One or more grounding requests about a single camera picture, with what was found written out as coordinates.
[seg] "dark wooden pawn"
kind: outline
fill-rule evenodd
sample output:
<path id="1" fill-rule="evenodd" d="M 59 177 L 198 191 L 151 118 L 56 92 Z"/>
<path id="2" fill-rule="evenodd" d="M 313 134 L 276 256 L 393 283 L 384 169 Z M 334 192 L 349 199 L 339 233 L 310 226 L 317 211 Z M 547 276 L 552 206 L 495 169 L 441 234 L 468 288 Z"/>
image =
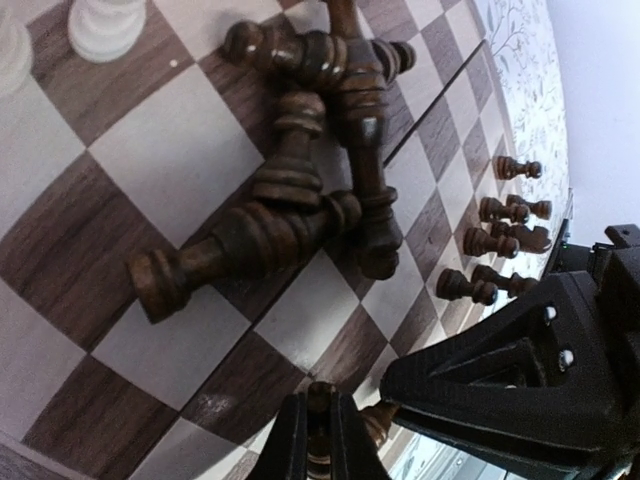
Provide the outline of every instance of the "dark wooden pawn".
<path id="1" fill-rule="evenodd" d="M 322 208 L 309 214 L 249 202 L 226 211 L 196 245 L 134 257 L 129 273 L 149 319 L 157 323 L 215 279 L 263 278 L 307 262 L 328 239 L 354 228 L 361 214 L 350 192 L 323 197 Z"/>
<path id="2" fill-rule="evenodd" d="M 509 298 L 518 297 L 528 292 L 538 284 L 535 278 L 524 278 L 514 273 L 509 277 L 503 277 L 493 268 L 487 265 L 478 265 L 471 275 L 471 282 L 491 282 L 498 286 L 500 290 L 506 290 Z"/>
<path id="3" fill-rule="evenodd" d="M 322 133 L 325 108 L 311 92 L 290 92 L 279 102 L 276 152 L 255 173 L 253 197 L 278 207 L 320 208 L 322 180 L 311 163 L 311 140 Z"/>
<path id="4" fill-rule="evenodd" d="M 551 218 L 552 204 L 548 200 L 541 200 L 539 202 L 527 202 L 520 195 L 507 195 L 507 206 L 511 205 L 526 205 L 536 217 L 542 220 L 549 220 Z"/>
<path id="5" fill-rule="evenodd" d="M 527 178 L 540 178 L 542 176 L 542 164 L 540 162 L 519 163 L 512 157 L 497 157 L 496 177 L 499 180 L 512 180 L 518 175 Z"/>
<path id="6" fill-rule="evenodd" d="M 464 234 L 465 255 L 481 257 L 496 252 L 499 257 L 515 258 L 520 251 L 520 243 L 512 237 L 493 238 L 481 228 L 470 228 Z"/>
<path id="7" fill-rule="evenodd" d="M 484 197 L 480 201 L 480 220 L 482 222 L 492 222 L 508 218 L 513 223 L 527 223 L 529 221 L 529 207 L 526 205 L 506 206 L 500 203 L 497 198 Z"/>
<path id="8" fill-rule="evenodd" d="M 445 300 L 469 297 L 473 303 L 489 306 L 498 299 L 498 287 L 482 280 L 469 282 L 462 272 L 447 268 L 438 277 L 436 296 Z"/>
<path id="9" fill-rule="evenodd" d="M 520 251 L 526 253 L 543 254 L 551 248 L 549 230 L 544 227 L 534 227 L 533 230 L 525 225 L 509 225 L 505 222 L 494 222 L 491 225 L 491 236 L 513 237 L 520 242 Z"/>

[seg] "white wall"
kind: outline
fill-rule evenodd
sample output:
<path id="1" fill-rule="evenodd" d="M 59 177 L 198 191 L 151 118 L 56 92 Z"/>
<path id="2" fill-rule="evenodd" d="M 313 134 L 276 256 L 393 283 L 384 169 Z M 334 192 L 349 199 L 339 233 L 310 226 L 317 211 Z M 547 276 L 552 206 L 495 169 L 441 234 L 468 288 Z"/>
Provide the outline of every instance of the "white wall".
<path id="1" fill-rule="evenodd" d="M 640 0 L 547 0 L 563 76 L 572 243 L 640 225 Z"/>

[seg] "knocked over chess piece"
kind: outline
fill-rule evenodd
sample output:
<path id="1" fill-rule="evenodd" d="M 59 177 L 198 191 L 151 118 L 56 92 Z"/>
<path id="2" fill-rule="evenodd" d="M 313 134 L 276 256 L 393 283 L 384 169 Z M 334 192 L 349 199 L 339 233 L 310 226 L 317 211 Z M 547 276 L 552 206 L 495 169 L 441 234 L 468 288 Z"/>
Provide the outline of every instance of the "knocked over chess piece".
<path id="1" fill-rule="evenodd" d="M 498 287 L 483 280 L 469 282 L 462 272 L 447 268 L 438 277 L 436 296 L 445 300 L 469 297 L 473 303 L 489 306 L 498 299 Z"/>
<path id="2" fill-rule="evenodd" d="M 491 236 L 513 237 L 520 242 L 520 251 L 526 253 L 546 253 L 551 248 L 549 230 L 544 227 L 534 227 L 533 230 L 525 225 L 509 225 L 505 222 L 494 222 L 491 225 Z"/>
<path id="3" fill-rule="evenodd" d="M 527 178 L 540 178 L 542 164 L 540 162 L 518 163 L 512 157 L 496 158 L 496 177 L 499 180 L 512 180 L 518 175 L 524 175 Z"/>
<path id="4" fill-rule="evenodd" d="M 526 205 L 536 217 L 542 220 L 549 220 L 551 218 L 552 204 L 548 200 L 541 200 L 539 202 L 527 202 L 519 195 L 508 195 L 507 206 L 511 205 Z"/>
<path id="5" fill-rule="evenodd" d="M 465 255 L 471 257 L 496 252 L 499 257 L 516 258 L 520 242 L 512 237 L 493 238 L 481 228 L 470 228 L 464 234 L 463 250 Z"/>
<path id="6" fill-rule="evenodd" d="M 529 207 L 526 205 L 514 204 L 506 206 L 500 203 L 497 198 L 484 197 L 480 201 L 480 221 L 492 222 L 508 218 L 513 223 L 527 223 L 529 221 Z"/>
<path id="7" fill-rule="evenodd" d="M 506 290 L 509 298 L 518 297 L 539 283 L 535 278 L 523 278 L 517 273 L 511 275 L 511 278 L 503 277 L 487 265 L 478 265 L 471 275 L 471 281 L 494 283 L 500 290 Z"/>

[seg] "chess pawn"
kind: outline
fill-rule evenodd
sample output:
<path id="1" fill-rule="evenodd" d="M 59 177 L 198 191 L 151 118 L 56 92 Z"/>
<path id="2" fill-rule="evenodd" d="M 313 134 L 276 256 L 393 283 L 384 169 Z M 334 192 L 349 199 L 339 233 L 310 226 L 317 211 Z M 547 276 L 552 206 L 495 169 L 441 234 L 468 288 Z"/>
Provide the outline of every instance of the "chess pawn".
<path id="1" fill-rule="evenodd" d="M 526 205 L 514 204 L 506 206 L 500 203 L 497 198 L 484 197 L 480 201 L 479 214 L 482 222 L 508 218 L 513 223 L 527 223 L 530 213 L 529 207 Z"/>
<path id="2" fill-rule="evenodd" d="M 322 133 L 325 108 L 320 97 L 290 92 L 280 99 L 280 144 L 255 174 L 253 197 L 274 206 L 315 211 L 320 208 L 322 180 L 311 163 L 311 140 Z"/>
<path id="3" fill-rule="evenodd" d="M 506 290 L 509 298 L 518 297 L 538 284 L 535 278 L 523 278 L 517 273 L 511 275 L 511 278 L 503 277 L 487 265 L 478 265 L 473 270 L 471 282 L 480 281 L 494 283 L 500 290 Z"/>
<path id="4" fill-rule="evenodd" d="M 0 4 L 0 98 L 15 92 L 33 66 L 33 47 L 27 27 L 11 9 Z"/>
<path id="5" fill-rule="evenodd" d="M 499 238 L 502 236 L 513 237 L 520 242 L 520 250 L 526 253 L 543 254 L 551 248 L 549 230 L 536 226 L 533 230 L 525 225 L 509 225 L 505 222 L 493 222 L 491 225 L 491 236 Z"/>
<path id="6" fill-rule="evenodd" d="M 518 175 L 524 175 L 527 178 L 540 178 L 542 164 L 540 162 L 519 163 L 512 157 L 496 158 L 496 177 L 499 180 L 512 180 Z"/>
<path id="7" fill-rule="evenodd" d="M 542 220 L 549 220 L 551 218 L 552 204 L 547 200 L 531 203 L 519 195 L 508 195 L 507 206 L 511 205 L 526 205 L 529 207 L 529 210 L 531 210 L 531 213 Z"/>
<path id="8" fill-rule="evenodd" d="M 133 47 L 146 18 L 146 0 L 75 0 L 69 13 L 69 41 L 85 60 L 111 62 Z"/>
<path id="9" fill-rule="evenodd" d="M 482 280 L 469 282 L 462 272 L 447 268 L 438 277 L 436 296 L 445 300 L 470 297 L 473 303 L 490 306 L 498 299 L 498 287 Z"/>
<path id="10" fill-rule="evenodd" d="M 499 257 L 515 258 L 520 251 L 520 242 L 512 237 L 493 238 L 481 228 L 470 228 L 464 234 L 463 250 L 471 257 L 496 252 Z"/>

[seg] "dark wooden chess piece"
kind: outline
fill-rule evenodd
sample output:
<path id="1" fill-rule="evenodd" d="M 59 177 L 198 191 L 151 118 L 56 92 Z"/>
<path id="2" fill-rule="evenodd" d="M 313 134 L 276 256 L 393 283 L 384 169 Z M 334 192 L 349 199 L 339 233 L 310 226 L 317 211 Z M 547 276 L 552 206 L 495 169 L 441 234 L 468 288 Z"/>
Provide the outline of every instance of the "dark wooden chess piece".
<path id="1" fill-rule="evenodd" d="M 518 175 L 524 175 L 527 178 L 540 178 L 542 164 L 540 162 L 519 163 L 512 157 L 496 158 L 496 177 L 499 180 L 512 180 Z"/>
<path id="2" fill-rule="evenodd" d="M 525 225 L 509 225 L 505 222 L 494 222 L 491 225 L 491 236 L 513 237 L 520 242 L 520 250 L 526 253 L 543 254 L 551 248 L 549 230 L 544 227 L 534 227 L 533 230 Z"/>
<path id="3" fill-rule="evenodd" d="M 322 180 L 311 163 L 311 140 L 322 133 L 325 108 L 315 93 L 290 92 L 279 102 L 277 151 L 255 173 L 253 197 L 281 207 L 316 211 Z"/>
<path id="4" fill-rule="evenodd" d="M 462 272 L 447 268 L 438 277 L 436 296 L 445 300 L 470 297 L 473 303 L 489 306 L 498 299 L 498 287 L 482 280 L 469 282 Z"/>
<path id="5" fill-rule="evenodd" d="M 480 201 L 480 221 L 491 222 L 508 218 L 513 223 L 527 223 L 529 221 L 529 207 L 514 204 L 506 206 L 497 198 L 484 197 Z"/>
<path id="6" fill-rule="evenodd" d="M 520 242 L 513 237 L 493 238 L 481 228 L 470 228 L 464 234 L 465 255 L 481 257 L 496 252 L 499 257 L 515 258 L 520 251 Z"/>
<path id="7" fill-rule="evenodd" d="M 478 265 L 471 275 L 471 282 L 491 282 L 500 290 L 506 290 L 509 298 L 518 297 L 535 287 L 539 282 L 535 278 L 524 278 L 514 273 L 511 278 L 503 277 L 487 265 Z"/>
<path id="8" fill-rule="evenodd" d="M 253 201 L 225 212 L 204 241 L 177 252 L 138 255 L 129 272 L 149 319 L 157 323 L 215 279 L 261 278 L 307 262 L 360 217 L 360 203 L 349 192 L 323 197 L 320 210 L 308 214 Z"/>
<path id="9" fill-rule="evenodd" d="M 551 218 L 552 204 L 548 200 L 541 200 L 539 202 L 527 202 L 520 195 L 507 195 L 507 206 L 511 205 L 526 205 L 536 217 L 542 220 L 549 220 Z"/>
<path id="10" fill-rule="evenodd" d="M 279 74 L 324 96 L 329 121 L 351 164 L 362 222 L 353 236 L 362 273 L 391 277 L 398 265 L 402 234 L 391 205 L 397 192 L 384 177 L 382 146 L 389 122 L 385 94 L 395 77 L 412 68 L 407 43 L 366 40 L 354 0 L 326 0 L 331 33 L 290 35 L 242 22 L 227 34 L 224 51 L 237 65 Z"/>

